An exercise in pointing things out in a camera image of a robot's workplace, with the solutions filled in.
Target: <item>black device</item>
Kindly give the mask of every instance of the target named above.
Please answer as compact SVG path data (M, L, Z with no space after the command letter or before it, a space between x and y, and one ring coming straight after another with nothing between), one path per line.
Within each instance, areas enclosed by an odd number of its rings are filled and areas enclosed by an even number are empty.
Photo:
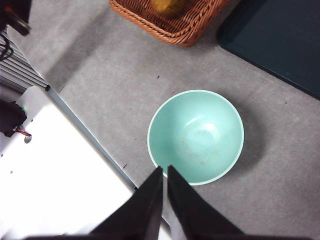
M2 32L7 25L13 27L22 36L29 34L31 27L28 25L32 0L0 0L0 37L5 44L0 44L0 61L9 58L14 50L10 41Z
M0 133L11 137L14 129L27 119L25 112L14 102L0 99Z

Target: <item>screw hole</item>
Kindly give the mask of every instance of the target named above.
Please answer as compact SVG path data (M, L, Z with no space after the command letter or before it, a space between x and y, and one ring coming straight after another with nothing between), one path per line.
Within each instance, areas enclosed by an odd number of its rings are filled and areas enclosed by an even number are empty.
M32 138L32 136L25 136L25 137L24 137L24 142L25 142L26 144L30 143L30 142L31 142L31 138Z

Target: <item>bowl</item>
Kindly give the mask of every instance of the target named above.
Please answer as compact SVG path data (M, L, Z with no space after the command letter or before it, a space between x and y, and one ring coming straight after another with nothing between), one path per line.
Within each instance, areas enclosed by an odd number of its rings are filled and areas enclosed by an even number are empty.
M188 90L165 101L147 133L153 164L173 165L190 185L213 182L237 162L244 144L244 126L236 108L207 90Z

